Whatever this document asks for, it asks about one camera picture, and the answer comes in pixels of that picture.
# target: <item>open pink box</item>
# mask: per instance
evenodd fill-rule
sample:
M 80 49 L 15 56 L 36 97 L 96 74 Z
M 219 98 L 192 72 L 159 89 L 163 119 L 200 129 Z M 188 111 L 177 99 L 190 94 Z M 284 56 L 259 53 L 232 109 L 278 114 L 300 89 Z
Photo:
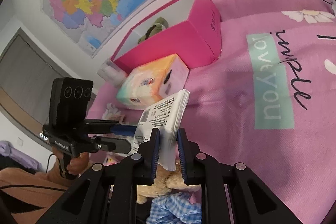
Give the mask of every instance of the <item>open pink box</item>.
M 169 28 L 137 44 L 158 17 Z M 130 29 L 111 57 L 129 74 L 134 68 L 177 53 L 189 69 L 215 62 L 221 54 L 221 16 L 212 0 L 172 0 Z

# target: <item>wall outlet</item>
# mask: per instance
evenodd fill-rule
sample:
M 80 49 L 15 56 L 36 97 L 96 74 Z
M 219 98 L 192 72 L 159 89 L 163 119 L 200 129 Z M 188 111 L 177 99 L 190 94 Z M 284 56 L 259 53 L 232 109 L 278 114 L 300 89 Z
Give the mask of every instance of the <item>wall outlet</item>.
M 17 138 L 17 141 L 16 141 L 17 145 L 18 146 L 23 146 L 23 139 L 20 139 L 20 138 Z

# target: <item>barcode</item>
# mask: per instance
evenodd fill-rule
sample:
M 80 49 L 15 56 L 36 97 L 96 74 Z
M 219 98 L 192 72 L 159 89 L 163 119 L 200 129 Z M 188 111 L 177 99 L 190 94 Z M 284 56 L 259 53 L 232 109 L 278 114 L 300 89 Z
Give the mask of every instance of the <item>barcode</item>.
M 166 92 L 165 92 L 166 95 L 168 95 L 168 93 L 170 91 L 170 88 L 171 88 L 171 83 L 168 84 L 168 87 L 167 87 Z
M 140 122 L 146 122 L 147 121 L 147 118 L 148 118 L 148 115 L 149 115 L 149 110 L 146 110 L 143 114 L 142 114 L 142 118 L 141 118 L 141 121 Z

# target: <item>black cable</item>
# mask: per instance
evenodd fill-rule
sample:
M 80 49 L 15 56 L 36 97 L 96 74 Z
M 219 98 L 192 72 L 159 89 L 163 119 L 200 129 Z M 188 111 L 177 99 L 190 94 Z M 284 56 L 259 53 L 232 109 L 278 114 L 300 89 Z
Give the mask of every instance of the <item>black cable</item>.
M 48 190 L 55 190 L 60 192 L 65 192 L 65 189 L 60 188 L 53 188 L 53 187 L 47 187 L 47 186 L 40 186 L 40 185 L 26 185 L 26 184 L 16 184 L 16 185 L 6 185 L 0 187 L 0 190 L 7 189 L 7 188 L 17 188 L 17 187 L 24 187 L 24 188 L 41 188 L 41 189 L 48 189 Z
M 52 155 L 55 155 L 55 154 L 54 154 L 54 153 L 51 153 L 51 154 L 49 155 L 48 163 L 47 163 L 47 170 L 45 171 L 45 173 L 48 173 L 49 161 L 50 161 L 50 158 L 51 158 Z

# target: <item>blue checkered cloth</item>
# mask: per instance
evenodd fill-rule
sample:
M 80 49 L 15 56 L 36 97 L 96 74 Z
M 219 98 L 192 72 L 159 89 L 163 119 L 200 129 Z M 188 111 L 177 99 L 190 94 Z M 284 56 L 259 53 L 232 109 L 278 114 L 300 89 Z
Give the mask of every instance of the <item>blue checkered cloth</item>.
M 151 215 L 147 224 L 194 224 L 202 222 L 200 204 L 190 204 L 189 193 L 159 196 L 152 200 Z

